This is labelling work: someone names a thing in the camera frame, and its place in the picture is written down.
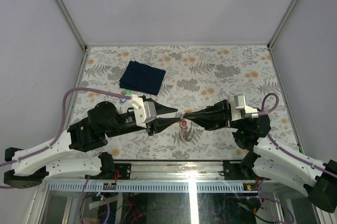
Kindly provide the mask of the metal keyring with yellow grip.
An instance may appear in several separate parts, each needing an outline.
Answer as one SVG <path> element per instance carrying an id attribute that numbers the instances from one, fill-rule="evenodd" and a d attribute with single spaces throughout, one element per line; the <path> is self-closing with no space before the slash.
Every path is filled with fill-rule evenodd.
<path id="1" fill-rule="evenodd" d="M 184 118 L 185 114 L 181 114 L 179 116 L 179 119 L 180 120 L 186 120 Z M 180 141 L 182 142 L 190 142 L 191 141 L 191 132 L 192 132 L 192 127 L 191 126 L 188 126 L 187 124 L 187 127 L 186 128 L 181 128 L 180 127 L 180 121 L 179 121 L 179 139 Z"/>

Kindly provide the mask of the key with red tag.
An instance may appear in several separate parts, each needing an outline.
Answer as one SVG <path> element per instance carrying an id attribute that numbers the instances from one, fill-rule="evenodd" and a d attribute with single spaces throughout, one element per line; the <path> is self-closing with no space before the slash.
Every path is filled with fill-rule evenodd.
<path id="1" fill-rule="evenodd" d="M 186 128 L 186 127 L 187 127 L 187 122 L 186 122 L 186 120 L 180 120 L 180 127 L 181 127 L 181 128 Z"/>

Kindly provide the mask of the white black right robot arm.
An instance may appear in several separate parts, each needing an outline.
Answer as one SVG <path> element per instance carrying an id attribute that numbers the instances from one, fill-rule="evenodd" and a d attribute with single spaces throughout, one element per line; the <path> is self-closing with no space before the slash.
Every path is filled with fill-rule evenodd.
<path id="1" fill-rule="evenodd" d="M 323 162 L 295 150 L 272 138 L 269 110 L 260 110 L 246 104 L 244 95 L 223 100 L 183 117 L 207 131 L 233 129 L 237 146 L 248 151 L 241 161 L 240 173 L 246 179 L 254 176 L 270 179 L 303 194 L 319 209 L 336 211 L 336 161 Z"/>

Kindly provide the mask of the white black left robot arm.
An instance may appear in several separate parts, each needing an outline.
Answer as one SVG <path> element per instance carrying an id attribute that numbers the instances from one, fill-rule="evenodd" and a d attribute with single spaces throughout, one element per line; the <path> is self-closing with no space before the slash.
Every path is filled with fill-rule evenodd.
<path id="1" fill-rule="evenodd" d="M 144 97 L 132 97 L 131 107 L 123 114 L 113 103 L 100 102 L 54 139 L 30 149 L 7 148 L 5 160 L 11 169 L 4 173 L 3 182 L 10 188 L 27 189 L 53 178 L 116 179 L 114 160 L 107 152 L 82 159 L 69 157 L 104 147 L 108 138 L 142 130 L 150 136 L 158 134 L 179 122 L 179 118 L 161 118 L 174 112 Z"/>

